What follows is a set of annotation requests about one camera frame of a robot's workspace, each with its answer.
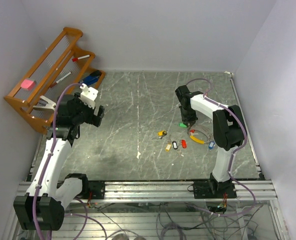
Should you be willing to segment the orange key tag with key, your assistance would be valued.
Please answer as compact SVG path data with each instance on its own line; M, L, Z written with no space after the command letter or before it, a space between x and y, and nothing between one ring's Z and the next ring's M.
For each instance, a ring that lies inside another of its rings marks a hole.
M163 139L167 135L167 131L166 130L159 131L157 135L160 139Z

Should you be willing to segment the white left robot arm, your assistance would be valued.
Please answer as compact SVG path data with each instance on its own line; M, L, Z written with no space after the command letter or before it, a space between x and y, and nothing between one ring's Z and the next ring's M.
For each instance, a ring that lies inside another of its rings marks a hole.
M105 108L100 106L94 113L96 98L97 92L90 90L59 97L39 169L26 193L14 200L22 229L59 230L70 202L75 197L83 199L89 195L89 181L84 173L68 174L61 186L58 182L73 143L80 137L80 125L101 124Z

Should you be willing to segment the green key tag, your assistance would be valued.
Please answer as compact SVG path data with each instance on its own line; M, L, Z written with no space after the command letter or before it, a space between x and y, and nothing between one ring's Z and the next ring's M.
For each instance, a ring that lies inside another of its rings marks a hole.
M186 126L184 123L182 123L182 122L179 124L179 126L180 126L181 128L187 128L187 126Z

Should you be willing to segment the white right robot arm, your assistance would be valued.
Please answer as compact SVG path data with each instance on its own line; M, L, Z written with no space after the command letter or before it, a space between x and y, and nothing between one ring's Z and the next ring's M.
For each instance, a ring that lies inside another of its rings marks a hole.
M213 140L218 149L215 167L208 180L208 192L212 197L219 198L233 189L231 169L235 153L247 142L240 107L221 104L199 91L190 92L186 85L179 86L175 93L186 126L192 127L196 123L197 112L212 120Z

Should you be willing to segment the yellow handled chain keyring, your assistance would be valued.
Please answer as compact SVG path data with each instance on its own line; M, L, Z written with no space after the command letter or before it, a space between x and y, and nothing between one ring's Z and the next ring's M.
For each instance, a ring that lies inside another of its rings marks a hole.
M189 133L190 130L195 130L194 135ZM188 130L189 137L198 144L206 145L214 141L212 131L205 126L194 125L190 130Z

